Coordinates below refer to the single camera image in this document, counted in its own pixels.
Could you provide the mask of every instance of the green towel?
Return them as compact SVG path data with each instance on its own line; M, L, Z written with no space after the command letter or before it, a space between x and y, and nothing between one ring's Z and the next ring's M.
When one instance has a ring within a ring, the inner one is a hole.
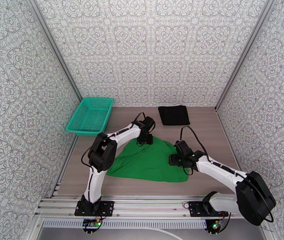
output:
M130 141L115 159L107 175L120 178L136 178L158 182L185 182L188 176L183 169L169 165L169 155L176 154L174 146L157 137L153 144L138 146Z

